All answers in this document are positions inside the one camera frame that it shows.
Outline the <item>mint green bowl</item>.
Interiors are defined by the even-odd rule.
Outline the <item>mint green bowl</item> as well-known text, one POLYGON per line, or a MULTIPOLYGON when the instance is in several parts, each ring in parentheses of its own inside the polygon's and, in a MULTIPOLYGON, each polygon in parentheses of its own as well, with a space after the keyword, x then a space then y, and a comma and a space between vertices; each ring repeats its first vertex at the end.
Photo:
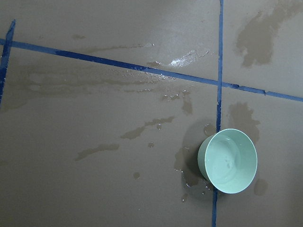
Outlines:
POLYGON ((252 140, 244 132, 225 129, 202 142, 197 163, 203 177, 215 188, 235 194, 253 181, 258 156, 252 140))

